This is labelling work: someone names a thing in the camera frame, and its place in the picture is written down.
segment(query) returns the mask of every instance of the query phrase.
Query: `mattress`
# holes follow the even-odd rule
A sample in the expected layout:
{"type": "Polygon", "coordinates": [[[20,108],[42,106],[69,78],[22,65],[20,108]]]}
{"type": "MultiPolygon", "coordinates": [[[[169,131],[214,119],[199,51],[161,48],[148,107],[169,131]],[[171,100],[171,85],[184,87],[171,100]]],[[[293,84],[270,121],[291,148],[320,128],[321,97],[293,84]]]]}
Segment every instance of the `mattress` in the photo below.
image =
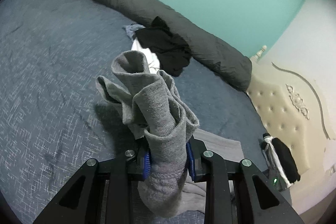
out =
{"type": "MultiPolygon", "coordinates": [[[[131,48],[130,19],[92,0],[0,3],[0,191],[31,224],[89,158],[124,152],[132,134],[103,102],[95,78],[118,83],[112,60],[131,48]]],[[[238,140],[246,158],[267,168],[259,147],[265,129],[250,99],[192,59],[175,78],[201,128],[238,140]]],[[[156,217],[134,191],[135,223],[203,223],[200,212],[156,217]]]]}

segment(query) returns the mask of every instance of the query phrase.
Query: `cream tufted headboard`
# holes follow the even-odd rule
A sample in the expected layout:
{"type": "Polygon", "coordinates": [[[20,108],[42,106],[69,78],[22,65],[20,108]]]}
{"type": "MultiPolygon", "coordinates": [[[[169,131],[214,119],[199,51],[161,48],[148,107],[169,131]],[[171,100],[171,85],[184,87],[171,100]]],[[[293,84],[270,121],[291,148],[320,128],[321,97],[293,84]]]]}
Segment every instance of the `cream tufted headboard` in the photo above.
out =
{"type": "Polygon", "coordinates": [[[268,133],[291,150],[301,175],[301,180],[290,189],[295,208],[310,187],[324,179],[326,143],[336,136],[317,86],[299,73],[276,64],[258,65],[265,49],[266,46],[251,57],[252,78],[247,94],[268,133]]]}

